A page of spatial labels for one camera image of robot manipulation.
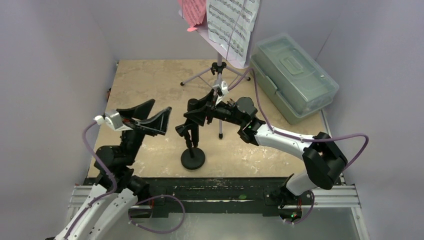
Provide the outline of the black desktop microphone stand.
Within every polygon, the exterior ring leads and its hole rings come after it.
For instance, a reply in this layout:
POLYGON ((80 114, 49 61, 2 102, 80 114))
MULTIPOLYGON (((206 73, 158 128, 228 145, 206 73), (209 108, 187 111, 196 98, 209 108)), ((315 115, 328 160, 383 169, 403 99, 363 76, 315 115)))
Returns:
POLYGON ((201 168, 205 161, 206 155, 200 148, 193 147, 191 141, 190 120, 186 120, 184 124, 175 127, 176 132, 185 140, 186 150, 181 154, 181 164, 187 170, 197 170, 201 168))

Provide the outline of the white sheet music page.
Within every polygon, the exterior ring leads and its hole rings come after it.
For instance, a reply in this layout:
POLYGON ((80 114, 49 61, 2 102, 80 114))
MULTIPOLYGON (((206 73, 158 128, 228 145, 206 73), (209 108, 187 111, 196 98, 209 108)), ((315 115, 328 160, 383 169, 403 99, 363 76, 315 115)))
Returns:
POLYGON ((208 0, 208 38, 224 50, 224 57, 244 66, 255 27, 259 0, 208 0))

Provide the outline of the pink sheet music page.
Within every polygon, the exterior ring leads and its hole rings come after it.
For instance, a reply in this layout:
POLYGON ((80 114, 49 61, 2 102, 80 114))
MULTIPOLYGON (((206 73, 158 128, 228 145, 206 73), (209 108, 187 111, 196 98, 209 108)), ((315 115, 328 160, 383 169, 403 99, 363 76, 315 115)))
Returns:
POLYGON ((187 22, 188 32, 196 31, 206 18, 206 0, 178 0, 181 17, 187 22))

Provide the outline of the black handheld microphone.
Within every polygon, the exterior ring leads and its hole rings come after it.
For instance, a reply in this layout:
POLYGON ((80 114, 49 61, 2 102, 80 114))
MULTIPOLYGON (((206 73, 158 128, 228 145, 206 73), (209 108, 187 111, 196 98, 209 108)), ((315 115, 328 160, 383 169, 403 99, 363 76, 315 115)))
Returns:
MULTIPOLYGON (((198 102, 199 101, 195 98, 189 99, 187 102, 187 111, 190 112, 195 110, 197 108, 198 102)), ((199 125, 192 120, 189 120, 189 122, 192 146, 197 148, 199 146, 199 125)))

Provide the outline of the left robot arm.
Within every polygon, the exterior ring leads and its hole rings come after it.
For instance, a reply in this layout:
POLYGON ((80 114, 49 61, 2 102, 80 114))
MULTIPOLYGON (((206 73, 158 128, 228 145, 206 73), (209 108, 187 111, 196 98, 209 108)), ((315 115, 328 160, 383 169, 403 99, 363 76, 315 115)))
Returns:
POLYGON ((145 136, 165 135, 172 107, 149 116, 154 99, 131 108, 109 110, 94 118, 95 125, 106 125, 119 132, 118 145, 104 145, 96 151, 86 145, 99 170, 85 201, 56 240, 100 240, 135 204, 149 199, 149 183, 134 175, 130 167, 145 136))

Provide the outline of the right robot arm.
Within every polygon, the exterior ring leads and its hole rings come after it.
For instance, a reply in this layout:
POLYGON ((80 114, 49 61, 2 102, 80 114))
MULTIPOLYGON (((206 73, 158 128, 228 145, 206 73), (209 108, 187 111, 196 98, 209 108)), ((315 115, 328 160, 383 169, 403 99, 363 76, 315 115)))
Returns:
POLYGON ((222 120, 239 126, 237 133, 245 143, 273 148, 302 160, 305 170, 290 176, 282 186, 280 196, 284 202, 292 204, 315 188, 330 190, 347 167, 347 158, 328 134, 302 135, 268 125, 256 116, 258 109, 250 97, 226 103, 218 98, 211 90, 201 99, 189 99, 183 115, 186 122, 203 126, 213 119, 222 120))

